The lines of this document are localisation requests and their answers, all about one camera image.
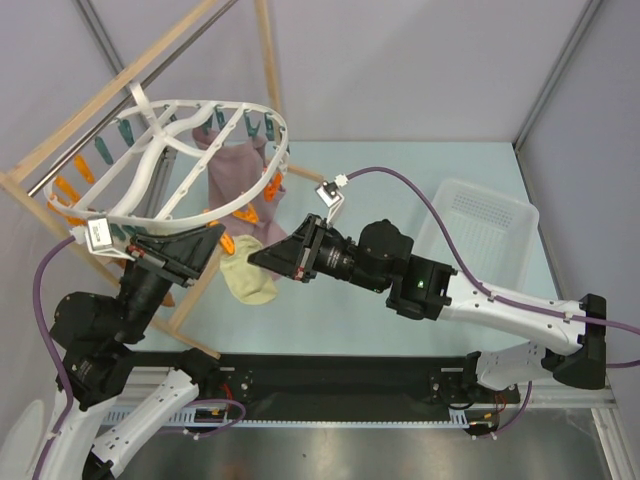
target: clothespin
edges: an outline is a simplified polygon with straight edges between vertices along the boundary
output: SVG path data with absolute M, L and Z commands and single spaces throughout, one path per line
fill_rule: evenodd
M 100 153 L 100 156 L 104 160 L 104 163 L 107 165 L 113 165 L 113 157 L 111 156 L 111 153 L 107 148 L 107 144 L 104 143 L 102 137 L 96 137 L 93 143 L 96 146 L 96 150 L 98 150 L 98 153 Z
M 213 111 L 216 112 L 218 130 L 222 130 L 227 125 L 227 121 L 224 119 L 224 112 L 222 110 L 219 110 L 217 105 L 213 107 Z
M 209 211 L 208 208 L 205 208 L 204 212 L 202 213 L 207 213 Z M 213 220 L 212 222 L 207 223 L 207 227 L 213 227 L 214 225 L 217 225 L 219 222 L 217 220 Z M 236 253 L 236 244 L 233 241 L 233 238 L 231 238 L 231 235 L 229 235 L 228 233 L 223 233 L 222 237 L 220 237 L 220 246 L 222 247 L 222 249 L 227 252 L 227 254 L 229 255 L 233 255 L 234 253 Z
M 117 237 L 121 242 L 124 242 L 127 239 L 125 233 L 115 223 L 109 224 L 109 230 L 111 230 L 111 234 Z
M 249 110 L 245 110 L 242 115 L 244 116 L 244 124 L 247 127 L 247 135 L 249 135 L 251 138 L 254 138 L 260 130 L 261 122 L 258 122 L 258 125 L 253 127 L 251 126 L 251 118 L 249 118 Z
M 167 108 L 169 108 L 169 105 L 165 105 L 165 106 L 164 106 L 164 109 L 165 109 L 165 110 L 166 110 Z M 176 114 L 175 114 L 175 113 L 174 113 L 174 114 L 172 114 L 172 115 L 169 117 L 169 121 L 170 121 L 170 122 L 175 122 L 176 120 L 178 120 L 178 117 L 176 117 Z
M 276 132 L 273 129 L 273 120 L 271 120 L 271 114 L 264 114 L 264 128 L 266 129 L 265 135 L 267 136 L 267 140 L 273 142 L 276 139 Z
M 209 135 L 209 130 L 213 126 L 213 115 L 211 115 L 206 122 L 202 124 L 202 133 Z
M 280 125 L 280 138 L 282 138 L 282 134 L 286 131 L 287 129 L 284 128 L 282 125 Z M 289 145 L 287 144 L 287 153 L 291 153 L 289 151 Z
M 62 190 L 62 192 L 67 197 L 71 199 L 72 203 L 76 203 L 78 200 L 80 200 L 80 195 L 78 195 L 78 192 L 76 192 L 76 190 L 71 186 L 69 182 L 67 182 L 64 177 L 58 175 L 53 183 L 56 187 Z
M 124 143 L 127 144 L 127 147 L 133 146 L 135 143 L 135 139 L 133 138 L 133 130 L 131 129 L 131 122 L 126 118 L 124 120 L 118 119 L 118 131 L 122 138 L 124 139 Z
M 134 227 L 133 225 L 122 225 L 122 230 L 125 231 L 127 235 L 133 237 L 137 233 L 147 233 L 147 229 L 144 227 Z
M 236 210 L 233 212 L 233 216 L 239 218 L 240 220 L 244 220 L 245 222 L 253 223 L 254 225 L 260 221 L 258 218 L 258 212 L 253 208 L 251 202 L 247 204 L 247 211 L 243 212 L 242 210 Z
M 75 165 L 76 170 L 78 170 L 80 175 L 82 175 L 87 181 L 87 183 L 90 183 L 92 185 L 95 183 L 96 179 L 93 176 L 93 172 L 87 165 L 87 162 L 82 155 L 76 155 L 73 159 L 73 164 Z
M 269 184 L 264 188 L 264 199 L 267 202 L 272 202 L 273 199 L 276 198 L 276 193 L 278 193 L 281 183 L 282 174 L 280 172 L 276 172 Z
M 61 203 L 62 205 L 64 205 L 65 207 L 69 206 L 68 202 L 65 202 L 63 199 L 58 198 L 57 195 L 52 195 L 51 196 L 51 200 L 57 200 L 59 203 Z M 49 207 L 49 209 L 55 213 L 57 213 L 58 215 L 60 215 L 62 218 L 64 218 L 67 223 L 69 223 L 69 225 L 73 226 L 73 227 L 78 227 L 80 225 L 84 225 L 86 222 L 80 218 L 75 218 L 75 217 L 68 217 L 67 215 L 65 215 L 64 213 L 62 213 L 61 211 L 59 211 L 56 207 L 53 206 L 53 203 L 51 203 L 51 200 L 47 201 L 47 207 Z

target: white cable clip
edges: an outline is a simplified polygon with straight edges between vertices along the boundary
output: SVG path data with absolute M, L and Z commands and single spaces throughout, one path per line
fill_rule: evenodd
M 324 181 L 316 187 L 316 193 L 324 204 L 329 207 L 327 214 L 327 224 L 332 226 L 342 212 L 344 205 L 344 195 L 340 192 L 340 187 L 349 182 L 346 175 L 338 175 L 331 183 Z
M 344 173 L 341 173 L 334 180 L 335 184 L 338 188 L 346 187 L 347 183 L 349 183 L 349 177 L 347 177 Z

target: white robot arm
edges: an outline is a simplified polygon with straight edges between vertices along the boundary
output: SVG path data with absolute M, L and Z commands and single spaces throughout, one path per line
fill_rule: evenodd
M 140 448 L 169 418 L 193 401 L 198 384 L 183 370 L 172 369 L 155 392 L 144 400 L 120 424 L 96 438 L 105 415 L 117 397 L 81 410 L 73 407 L 48 451 L 40 478 L 117 478 Z M 64 392 L 56 394 L 53 418 L 57 419 L 66 404 Z
M 580 321 L 606 318 L 606 301 L 554 301 L 478 282 L 467 272 L 411 253 L 413 240 L 382 220 L 367 225 L 358 243 L 333 227 L 344 205 L 346 177 L 324 182 L 316 192 L 329 216 L 308 215 L 289 237 L 249 256 L 249 262 L 307 283 L 318 272 L 381 293 L 399 315 L 462 321 L 520 337 L 529 343 L 499 352 L 471 354 L 478 384 L 502 390 L 553 376 L 584 389 L 604 388 L 605 327 Z

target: floor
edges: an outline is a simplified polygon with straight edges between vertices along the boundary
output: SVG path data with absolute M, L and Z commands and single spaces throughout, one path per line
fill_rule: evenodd
M 120 480 L 607 480 L 590 410 L 530 410 L 497 441 L 462 431 L 236 428 L 156 436 Z

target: teal clothespin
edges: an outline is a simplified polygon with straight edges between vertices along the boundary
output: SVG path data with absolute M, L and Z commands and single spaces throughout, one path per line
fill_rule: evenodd
M 258 131 L 260 130 L 260 123 L 258 122 L 258 125 L 256 125 L 255 127 L 251 126 L 251 118 L 249 118 L 249 110 L 245 110 L 242 115 L 244 116 L 244 124 L 247 127 L 247 135 L 249 135 L 251 138 L 254 138 L 257 134 Z
M 218 106 L 213 107 L 213 111 L 216 112 L 216 120 L 218 121 L 218 129 L 222 130 L 227 121 L 224 119 L 224 112 L 222 110 L 218 110 Z
M 276 133 L 273 129 L 273 120 L 271 120 L 271 114 L 264 114 L 264 128 L 266 129 L 267 140 L 273 142 L 276 139 Z
M 213 126 L 213 115 L 211 115 L 206 122 L 202 124 L 202 133 L 209 135 L 209 130 Z
M 133 138 L 133 130 L 131 129 L 131 123 L 126 118 L 124 120 L 118 119 L 118 130 L 120 131 L 120 135 L 124 139 L 124 142 L 127 144 L 127 147 L 133 146 L 135 143 L 135 139 Z
M 109 230 L 111 230 L 111 235 L 116 237 L 121 242 L 124 242 L 127 239 L 127 236 L 124 234 L 122 230 L 120 230 L 120 227 L 117 226 L 115 223 L 109 224 Z
M 127 235 L 129 235 L 130 237 L 133 237 L 136 233 L 138 233 L 136 231 L 136 227 L 132 226 L 132 225 L 123 225 L 122 229 L 125 231 L 125 233 Z
M 165 106 L 164 106 L 164 109 L 165 109 L 165 110 L 166 110 L 167 108 L 169 108 L 169 105 L 165 105 Z M 174 113 L 174 114 L 172 114 L 172 115 L 169 117 L 169 121 L 170 121 L 170 122 L 175 122 L 177 119 L 178 119 L 178 117 L 176 117 L 176 114 L 175 114 L 175 113 Z
M 96 137 L 93 143 L 96 146 L 98 153 L 100 153 L 100 156 L 104 160 L 104 163 L 106 163 L 107 165 L 113 165 L 113 157 L 111 156 L 111 153 L 107 148 L 107 144 L 104 143 L 102 137 Z
M 283 126 L 280 126 L 280 138 L 282 138 L 282 134 L 287 130 L 286 128 L 284 128 Z M 287 153 L 291 154 L 291 151 L 289 150 L 289 145 L 287 145 Z
M 134 227 L 133 225 L 123 225 L 122 229 L 129 235 L 133 237 L 137 233 L 147 233 L 147 229 L 144 227 Z

